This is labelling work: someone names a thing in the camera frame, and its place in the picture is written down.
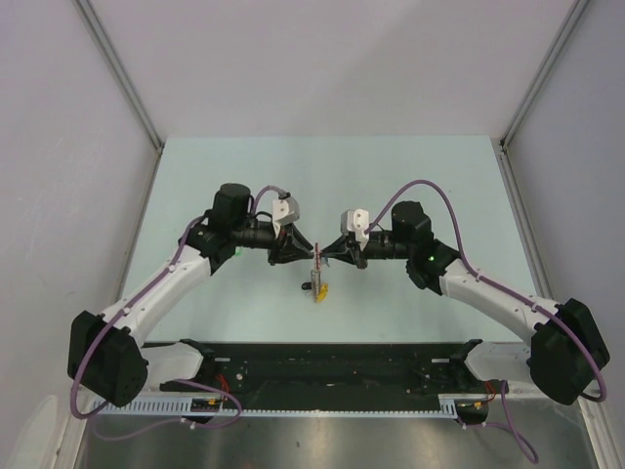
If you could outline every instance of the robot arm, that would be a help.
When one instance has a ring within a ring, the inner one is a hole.
[[[194,377],[203,361],[200,345],[182,341],[141,350],[183,296],[217,272],[239,246],[266,249],[271,265],[313,257],[313,246],[293,225],[299,207],[290,194],[273,204],[271,222],[248,213],[250,199],[248,188],[223,185],[213,208],[189,224],[175,253],[144,285],[98,316],[81,313],[71,326],[69,376],[117,406],[145,387]]]
[[[519,295],[482,272],[475,275],[457,250],[435,239],[432,222],[420,203],[396,204],[390,231],[369,232],[368,220],[365,210],[345,212],[341,237],[321,255],[359,269],[366,269],[368,261],[374,259],[405,260],[406,272],[417,287],[473,306],[523,341],[524,345],[472,341],[465,365],[477,379],[533,382],[551,399],[566,405],[583,393],[595,377],[593,369],[570,337],[541,310],[573,331],[598,369],[609,361],[604,340],[585,305],[573,299],[561,305],[533,295]],[[529,298],[531,306],[518,297]]]

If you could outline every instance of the silver metal surface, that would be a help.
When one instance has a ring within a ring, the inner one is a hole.
[[[137,89],[133,84],[124,64],[119,59],[115,48],[113,47],[108,34],[104,29],[104,26],[98,17],[93,5],[90,0],[73,0],[76,8],[78,9],[78,13],[81,18],[87,25],[89,32],[91,32],[98,49],[103,55],[106,64],[109,66],[113,76],[119,83],[122,93],[128,100],[131,108],[139,118],[139,121],[144,128],[147,137],[151,141],[152,145],[158,151],[159,155],[163,149],[163,141],[158,136],[158,132],[156,131],[156,127],[147,114],[146,107],[144,106],[139,94],[137,93]]]
[[[577,406],[532,399],[510,404],[516,426],[538,451],[539,467],[597,467]],[[504,421],[498,401],[489,420]],[[103,434],[121,435],[153,421],[153,417],[110,415],[99,417],[95,424]],[[78,468],[535,467],[507,432],[462,430],[454,421],[440,419],[243,418],[221,430],[189,430],[172,423],[118,443],[100,441],[90,431],[87,435]]]
[[[534,103],[536,97],[540,93],[540,90],[547,81],[547,78],[554,69],[556,62],[568,43],[568,40],[572,36],[573,31],[577,25],[580,24],[584,14],[588,11],[588,7],[592,3],[593,0],[576,0],[574,5],[568,11],[568,15],[566,16],[564,23],[560,27],[558,34],[556,34],[556,38],[549,48],[549,51],[547,51],[547,55],[543,59],[543,62],[538,67],[536,75],[525,92],[525,96],[523,96],[521,104],[515,111],[512,121],[508,125],[508,129],[506,129],[502,139],[504,149],[507,149],[510,142],[514,139],[519,126],[522,124],[525,116],[531,109],[531,105]]]

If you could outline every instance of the white wall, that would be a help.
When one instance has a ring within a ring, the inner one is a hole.
[[[66,416],[71,320],[113,300],[155,154],[70,1],[0,10],[4,467],[45,397]]]
[[[573,0],[94,0],[169,137],[501,137]]]
[[[554,293],[587,303],[625,425],[625,2],[594,2],[511,158]]]

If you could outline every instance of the white cable carrier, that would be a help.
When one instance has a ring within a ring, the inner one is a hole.
[[[235,409],[191,409],[194,399],[213,399],[217,395],[197,397],[172,397],[172,396],[139,396],[124,407],[116,407],[108,404],[100,415],[150,415],[150,416],[181,416],[181,417],[212,417],[217,414],[222,416],[235,415]],[[243,410],[244,417],[384,417],[384,418],[458,418],[453,399],[439,398],[439,410],[374,410],[374,411],[334,411],[334,410],[269,410],[249,409]],[[96,408],[104,402],[102,399],[94,400],[92,408]]]

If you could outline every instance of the black cable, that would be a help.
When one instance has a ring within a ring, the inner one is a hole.
[[[270,217],[273,220],[273,216],[269,212],[256,212],[256,215],[254,215],[254,218],[258,218],[259,215],[265,215],[266,217]]]
[[[595,397],[595,396],[591,396],[591,395],[586,394],[586,393],[582,393],[582,394],[580,394],[580,396],[582,398],[584,398],[585,400],[591,401],[593,403],[600,403],[601,402],[601,398]]]

